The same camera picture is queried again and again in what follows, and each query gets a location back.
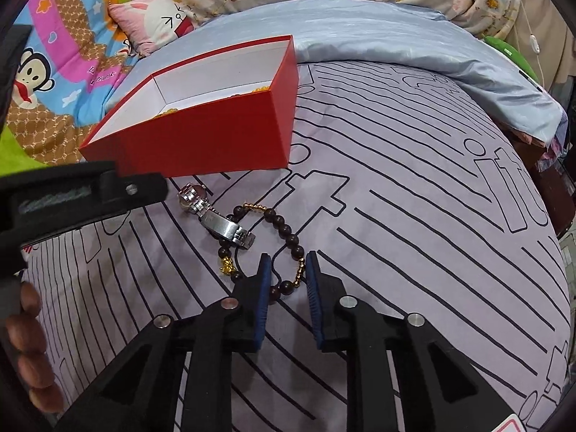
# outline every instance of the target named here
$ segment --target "white sticker with red border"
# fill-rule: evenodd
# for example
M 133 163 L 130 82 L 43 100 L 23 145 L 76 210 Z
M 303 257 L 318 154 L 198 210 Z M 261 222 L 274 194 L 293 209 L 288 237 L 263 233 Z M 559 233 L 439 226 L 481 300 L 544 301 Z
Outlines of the white sticker with red border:
M 508 418 L 496 427 L 492 432 L 526 432 L 526 429 L 520 422 L 516 414 L 508 416 Z

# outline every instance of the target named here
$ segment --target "silver watch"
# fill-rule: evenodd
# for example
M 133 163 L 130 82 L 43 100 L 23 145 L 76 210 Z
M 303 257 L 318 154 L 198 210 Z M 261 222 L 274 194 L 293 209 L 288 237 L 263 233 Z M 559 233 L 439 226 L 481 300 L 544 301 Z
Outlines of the silver watch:
M 255 236 L 237 223 L 221 216 L 208 201 L 206 188 L 201 185 L 186 184 L 178 192 L 180 206 L 186 212 L 197 214 L 200 223 L 220 237 L 249 249 Z

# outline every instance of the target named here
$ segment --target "finger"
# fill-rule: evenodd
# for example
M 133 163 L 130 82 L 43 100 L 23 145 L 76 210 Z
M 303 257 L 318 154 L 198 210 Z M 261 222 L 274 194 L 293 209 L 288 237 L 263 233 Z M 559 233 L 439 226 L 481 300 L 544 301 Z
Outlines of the finger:
M 22 283 L 20 287 L 20 304 L 24 311 L 34 318 L 40 313 L 40 294 L 38 294 L 36 288 L 29 282 Z
M 45 352 L 46 337 L 38 320 L 27 313 L 10 315 L 6 329 L 12 345 L 22 352 Z
M 64 398 L 60 387 L 55 383 L 48 388 L 31 388 L 30 401 L 44 413 L 59 413 L 64 409 Z
M 18 357 L 18 371 L 30 387 L 47 388 L 54 383 L 54 372 L 46 354 L 22 354 Z

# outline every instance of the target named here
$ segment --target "open cardboard box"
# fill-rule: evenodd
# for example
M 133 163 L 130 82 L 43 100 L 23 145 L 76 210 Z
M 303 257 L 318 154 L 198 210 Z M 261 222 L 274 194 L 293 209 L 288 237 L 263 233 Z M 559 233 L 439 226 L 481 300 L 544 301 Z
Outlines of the open cardboard box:
M 211 51 L 148 76 L 80 152 L 123 175 L 286 167 L 297 89 L 292 36 Z

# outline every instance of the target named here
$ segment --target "pink pillow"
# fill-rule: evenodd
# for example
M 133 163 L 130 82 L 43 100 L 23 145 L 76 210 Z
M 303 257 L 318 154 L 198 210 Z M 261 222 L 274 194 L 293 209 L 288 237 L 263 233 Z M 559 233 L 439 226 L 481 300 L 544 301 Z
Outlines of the pink pillow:
M 186 15 L 189 9 L 174 0 L 134 0 L 108 6 L 113 20 L 143 57 L 194 30 Z

